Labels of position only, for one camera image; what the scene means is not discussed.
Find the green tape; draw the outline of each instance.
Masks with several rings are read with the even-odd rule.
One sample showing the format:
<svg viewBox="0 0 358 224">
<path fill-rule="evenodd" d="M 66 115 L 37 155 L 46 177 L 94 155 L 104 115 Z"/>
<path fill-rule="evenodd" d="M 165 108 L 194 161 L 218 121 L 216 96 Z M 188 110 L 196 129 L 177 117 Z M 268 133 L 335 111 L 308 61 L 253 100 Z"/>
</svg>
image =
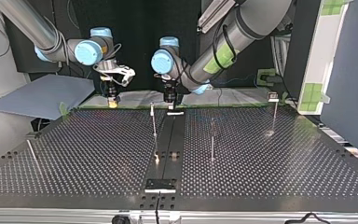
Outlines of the green tape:
<svg viewBox="0 0 358 224">
<path fill-rule="evenodd" d="M 69 114 L 68 105 L 64 102 L 60 102 L 59 109 L 62 115 L 62 119 L 66 119 L 66 116 Z"/>
<path fill-rule="evenodd" d="M 322 7 L 322 16 L 339 15 L 341 8 L 345 4 L 344 0 L 325 0 Z"/>
<path fill-rule="evenodd" d="M 289 95 L 289 93 L 287 93 L 287 91 L 282 94 L 282 99 L 281 99 L 280 105 L 286 104 L 286 98 L 288 95 Z"/>
<path fill-rule="evenodd" d="M 300 111 L 314 112 L 322 101 L 322 84 L 306 83 L 300 102 Z"/>
<path fill-rule="evenodd" d="M 232 53 L 227 43 L 220 47 L 220 49 L 216 52 L 216 57 L 223 67 L 229 67 L 233 64 L 231 60 L 234 58 L 234 54 Z M 220 67 L 214 57 L 212 57 L 212 59 L 205 65 L 203 70 L 209 74 L 215 74 L 220 71 Z"/>
<path fill-rule="evenodd" d="M 274 86 L 273 83 L 267 83 L 264 80 L 261 80 L 261 76 L 270 76 L 274 77 L 276 75 L 275 68 L 269 68 L 269 69 L 258 69 L 257 71 L 257 86 Z"/>
</svg>

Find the metal rod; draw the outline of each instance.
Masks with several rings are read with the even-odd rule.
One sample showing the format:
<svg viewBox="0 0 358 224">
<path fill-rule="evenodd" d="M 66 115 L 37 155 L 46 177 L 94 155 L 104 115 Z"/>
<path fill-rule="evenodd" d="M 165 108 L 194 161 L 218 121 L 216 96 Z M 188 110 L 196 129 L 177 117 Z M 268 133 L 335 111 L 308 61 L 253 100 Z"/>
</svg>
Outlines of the metal rod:
<svg viewBox="0 0 358 224">
<path fill-rule="evenodd" d="M 0 0 L 5 14 L 38 48 L 51 49 L 56 42 L 54 29 L 26 0 Z"/>
<path fill-rule="evenodd" d="M 275 122 L 275 119 L 277 118 L 277 111 L 278 111 L 278 102 L 275 102 L 275 109 L 274 109 L 274 122 Z"/>
<path fill-rule="evenodd" d="M 211 137 L 211 161 L 214 161 L 214 136 L 216 134 L 216 125 L 214 119 L 211 120 L 211 130 L 212 130 L 212 137 Z"/>
<path fill-rule="evenodd" d="M 155 152 L 158 151 L 157 148 L 157 128 L 156 128 L 156 118 L 155 118 L 155 113 L 154 113 L 154 103 L 150 104 L 150 116 L 152 117 L 152 121 L 153 121 L 153 136 L 154 136 L 154 140 L 155 140 Z"/>
<path fill-rule="evenodd" d="M 27 139 L 27 144 L 28 144 L 29 149 L 31 150 L 32 157 L 34 158 L 34 160 L 37 161 L 37 157 L 34 154 L 34 148 L 32 147 L 31 141 L 29 139 Z"/>
</svg>

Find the blue joint cap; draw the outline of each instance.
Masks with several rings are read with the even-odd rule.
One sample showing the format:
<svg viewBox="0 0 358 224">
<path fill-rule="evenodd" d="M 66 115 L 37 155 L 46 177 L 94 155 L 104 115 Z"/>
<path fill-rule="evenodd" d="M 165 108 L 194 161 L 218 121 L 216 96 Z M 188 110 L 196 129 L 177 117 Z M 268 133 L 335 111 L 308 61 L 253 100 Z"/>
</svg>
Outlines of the blue joint cap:
<svg viewBox="0 0 358 224">
<path fill-rule="evenodd" d="M 208 88 L 208 84 L 205 84 L 205 85 L 200 86 L 198 89 L 196 89 L 192 92 L 196 93 L 197 95 L 201 95 L 201 94 L 205 93 L 207 88 Z"/>
<path fill-rule="evenodd" d="M 179 48 L 179 39 L 174 36 L 164 36 L 159 40 L 159 46 L 172 46 Z"/>
<path fill-rule="evenodd" d="M 103 49 L 92 40 L 83 40 L 75 47 L 75 57 L 84 65 L 93 65 L 103 59 Z"/>
<path fill-rule="evenodd" d="M 159 49 L 152 58 L 152 68 L 159 74 L 168 74 L 173 69 L 173 57 L 166 49 Z"/>
<path fill-rule="evenodd" d="M 37 46 L 34 46 L 34 52 L 36 53 L 36 56 L 42 60 L 43 62 L 49 62 L 49 63 L 53 63 L 53 61 L 51 61 L 50 59 L 48 59 Z"/>
<path fill-rule="evenodd" d="M 90 32 L 91 36 L 104 36 L 104 37 L 113 38 L 112 31 L 106 27 L 92 28 L 89 32 Z"/>
</svg>

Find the metal bracket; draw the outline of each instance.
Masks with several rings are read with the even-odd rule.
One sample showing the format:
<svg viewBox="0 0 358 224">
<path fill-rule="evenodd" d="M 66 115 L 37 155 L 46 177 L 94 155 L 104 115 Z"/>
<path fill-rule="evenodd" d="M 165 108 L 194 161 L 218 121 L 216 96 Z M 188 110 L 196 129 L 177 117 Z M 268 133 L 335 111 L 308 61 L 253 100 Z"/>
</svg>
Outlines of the metal bracket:
<svg viewBox="0 0 358 224">
<path fill-rule="evenodd" d="M 234 0 L 212 1 L 199 19 L 198 31 L 204 34 L 208 33 L 208 31 L 229 12 L 235 3 Z"/>
<path fill-rule="evenodd" d="M 179 212 L 172 212 L 170 213 L 170 219 L 168 221 L 169 224 L 181 224 L 182 217 L 180 216 Z"/>
<path fill-rule="evenodd" d="M 175 180 L 171 179 L 148 179 L 145 193 L 175 193 Z"/>
<path fill-rule="evenodd" d="M 143 224 L 141 217 L 141 212 L 130 213 L 130 223 L 131 224 Z"/>
<path fill-rule="evenodd" d="M 330 104 L 330 97 L 327 96 L 325 93 L 322 92 L 321 101 L 325 104 Z"/>
</svg>

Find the perforated metal table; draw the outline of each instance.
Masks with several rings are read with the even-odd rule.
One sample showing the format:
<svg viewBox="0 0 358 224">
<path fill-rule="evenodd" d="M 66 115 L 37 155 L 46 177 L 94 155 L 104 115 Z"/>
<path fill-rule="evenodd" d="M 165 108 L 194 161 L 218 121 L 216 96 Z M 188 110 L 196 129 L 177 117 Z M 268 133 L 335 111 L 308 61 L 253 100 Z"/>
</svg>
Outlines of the perforated metal table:
<svg viewBox="0 0 358 224">
<path fill-rule="evenodd" d="M 358 160 L 289 107 L 79 110 L 0 159 L 0 208 L 358 213 Z M 215 138 L 212 158 L 212 122 Z M 176 193 L 145 194 L 147 179 Z"/>
</svg>

